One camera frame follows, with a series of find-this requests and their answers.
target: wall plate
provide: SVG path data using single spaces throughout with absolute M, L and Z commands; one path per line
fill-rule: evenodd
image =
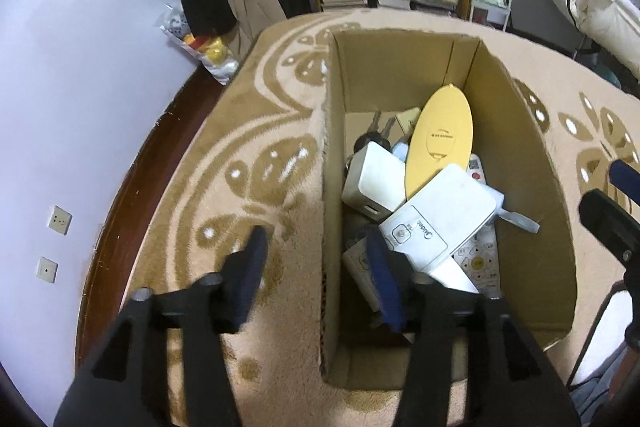
M 38 271 L 36 276 L 46 282 L 54 283 L 56 281 L 56 272 L 58 271 L 58 263 L 46 257 L 41 257 L 38 261 Z
M 54 206 L 53 213 L 49 219 L 49 228 L 62 235 L 66 235 L 66 231 L 69 229 L 69 224 L 71 223 L 71 217 L 71 214 L 66 210 L 63 210 L 59 206 Z

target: white box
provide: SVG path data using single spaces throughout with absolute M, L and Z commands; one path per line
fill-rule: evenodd
M 367 261 L 366 243 L 366 239 L 358 241 L 342 254 L 342 261 L 371 309 L 377 312 L 380 309 L 380 300 L 376 287 L 371 279 L 371 272 Z M 452 257 L 447 257 L 442 263 L 438 264 L 429 275 L 446 288 L 478 293 L 476 286 L 470 281 L 469 277 L 466 276 L 462 268 Z
M 404 163 L 375 142 L 354 154 L 342 202 L 380 222 L 406 201 Z
M 389 248 L 430 273 L 496 210 L 494 198 L 456 164 L 447 165 L 380 225 Z

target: light blue object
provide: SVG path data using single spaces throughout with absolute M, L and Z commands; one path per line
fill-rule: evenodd
M 600 77 L 604 78 L 609 84 L 613 84 L 618 89 L 622 89 L 622 84 L 620 84 L 620 81 L 618 80 L 615 73 L 607 68 L 603 63 L 599 62 L 596 65 L 594 71 Z
M 405 142 L 398 142 L 391 149 L 391 154 L 398 158 L 401 162 L 406 163 L 406 157 L 409 154 L 409 145 Z

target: key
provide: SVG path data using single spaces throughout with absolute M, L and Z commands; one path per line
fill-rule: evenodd
M 394 125 L 394 122 L 396 121 L 396 118 L 395 117 L 389 118 L 389 120 L 386 122 L 385 128 L 382 130 L 382 133 L 378 131 L 379 121 L 380 121 L 380 111 L 376 111 L 373 117 L 373 121 L 371 122 L 371 125 L 369 125 L 369 129 L 367 130 L 367 132 L 359 136 L 358 139 L 356 140 L 356 143 L 354 143 L 353 145 L 354 154 L 358 152 L 360 149 L 362 149 L 364 146 L 366 146 L 366 144 L 369 142 L 375 142 L 378 145 L 380 145 L 380 147 L 382 147 L 383 149 L 386 149 L 388 151 L 391 150 L 391 143 L 388 140 L 388 136 L 389 136 L 389 133 L 391 132 L 391 128 Z

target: yellow oval object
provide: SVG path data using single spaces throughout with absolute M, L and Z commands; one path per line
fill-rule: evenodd
M 465 95 L 448 84 L 428 100 L 415 124 L 404 175 L 406 198 L 411 198 L 450 163 L 466 170 L 474 126 Z

